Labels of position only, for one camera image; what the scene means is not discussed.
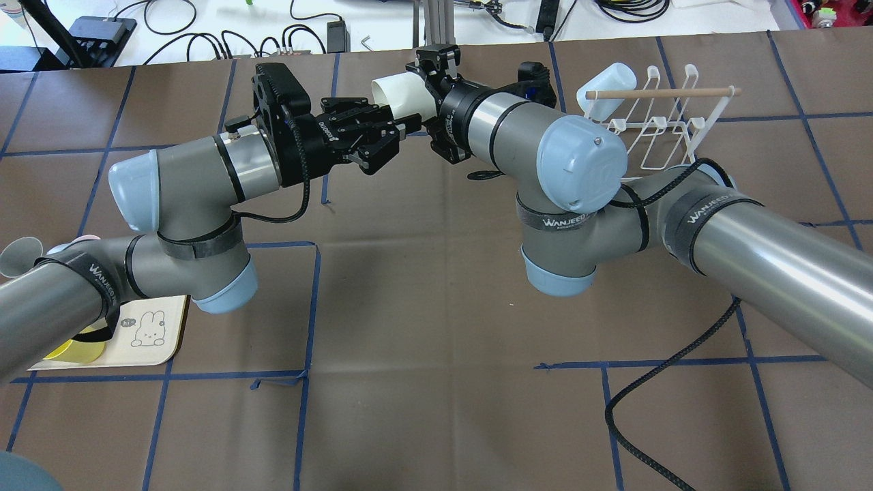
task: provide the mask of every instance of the dish rack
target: dish rack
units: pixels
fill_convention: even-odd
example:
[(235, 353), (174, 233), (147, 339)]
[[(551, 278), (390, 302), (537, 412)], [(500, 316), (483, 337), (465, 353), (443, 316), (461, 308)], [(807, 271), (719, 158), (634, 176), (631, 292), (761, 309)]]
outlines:
[[(611, 118), (609, 121), (592, 121), (600, 122), (616, 135), (637, 131), (636, 138), (628, 146), (628, 156), (635, 150), (644, 152), (639, 164), (641, 170), (663, 170), (672, 165), (693, 163), (697, 160), (695, 151), (700, 143), (712, 130), (731, 99), (741, 95), (742, 91), (734, 86), (698, 88), (700, 72), (694, 65), (685, 66), (685, 79), (678, 89), (661, 88), (663, 78), (657, 66), (650, 66), (646, 73), (648, 77), (642, 89), (586, 92), (586, 99), (592, 101), (586, 114), (595, 112), (598, 100), (633, 100), (633, 105), (623, 117)], [(708, 117), (686, 117), (688, 106), (692, 100), (713, 97), (719, 97), (719, 99)], [(653, 114), (655, 101), (658, 99), (673, 99), (668, 115)], [(644, 117), (638, 118), (637, 115), (642, 114), (643, 109), (645, 110)], [(659, 138), (661, 142), (663, 141), (665, 135), (672, 135), (676, 140), (668, 142), (668, 144), (672, 144), (669, 154), (666, 158), (662, 156), (652, 158), (652, 149), (656, 146)]]

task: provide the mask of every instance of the robotic arm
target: robotic arm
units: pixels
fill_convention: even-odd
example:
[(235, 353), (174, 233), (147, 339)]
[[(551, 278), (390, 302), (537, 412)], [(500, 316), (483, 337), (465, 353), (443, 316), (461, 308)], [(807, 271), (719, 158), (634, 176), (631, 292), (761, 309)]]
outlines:
[(701, 159), (622, 184), (627, 155), (606, 129), (555, 110), (548, 70), (525, 63), (493, 89), (464, 79), (454, 45), (416, 52), (374, 80), (374, 100), (309, 99), (279, 64), (253, 79), (255, 115), (221, 135), (153, 150), (110, 171), (135, 238), (85, 241), (0, 286), (0, 377), (124, 301), (190, 294), (219, 314), (244, 305), (257, 276), (233, 204), (358, 163), (373, 174), (424, 126), (450, 163), (477, 156), (518, 183), (521, 255), (546, 294), (580, 294), (604, 261), (663, 244), (873, 388), (873, 259), (781, 218)]

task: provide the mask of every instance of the silver metal tube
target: silver metal tube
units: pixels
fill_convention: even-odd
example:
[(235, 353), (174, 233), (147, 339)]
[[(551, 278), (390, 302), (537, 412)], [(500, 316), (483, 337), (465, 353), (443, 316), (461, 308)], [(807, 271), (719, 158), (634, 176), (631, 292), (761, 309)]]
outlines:
[(59, 264), (0, 285), (0, 383), (20, 375), (100, 316), (102, 299)]
[(873, 258), (755, 204), (714, 214), (701, 272), (873, 389)]

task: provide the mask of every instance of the brown table surface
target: brown table surface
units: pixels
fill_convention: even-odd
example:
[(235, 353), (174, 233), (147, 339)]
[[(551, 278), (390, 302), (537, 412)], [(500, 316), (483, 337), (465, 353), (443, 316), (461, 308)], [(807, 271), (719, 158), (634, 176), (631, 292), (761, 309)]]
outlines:
[[(500, 86), (542, 61), (578, 114), (576, 88), (614, 61), (674, 83), (693, 63), (702, 86), (744, 89), (698, 153), (772, 210), (873, 251), (871, 41), (857, 28), (466, 46), (461, 72)], [(318, 101), (369, 96), (411, 55), (271, 61)], [(108, 167), (250, 112), (258, 61), (0, 76), (0, 246), (130, 235)], [(376, 176), (335, 169), (300, 221), (245, 223), (261, 284), (249, 305), (192, 306), (166, 366), (0, 387), (0, 441), (69, 490), (671, 489), (610, 439), (605, 400), (731, 296), (660, 250), (602, 265), (579, 297), (539, 294), (514, 183), (468, 181), (477, 169), (442, 162), (426, 137)], [(290, 189), (240, 208), (290, 213), (299, 200)], [(872, 411), (873, 392), (742, 308), (617, 420), (701, 489), (871, 489)]]

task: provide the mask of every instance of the yellow cup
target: yellow cup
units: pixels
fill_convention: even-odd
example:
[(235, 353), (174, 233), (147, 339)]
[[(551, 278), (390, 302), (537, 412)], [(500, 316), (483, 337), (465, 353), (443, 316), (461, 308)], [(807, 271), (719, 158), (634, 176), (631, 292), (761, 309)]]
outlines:
[[(97, 330), (100, 328), (100, 324), (106, 325), (106, 322), (101, 320), (99, 324), (82, 329), (82, 332)], [(78, 342), (71, 339), (58, 346), (43, 359), (55, 362), (90, 363), (103, 354), (105, 347), (106, 342)]]

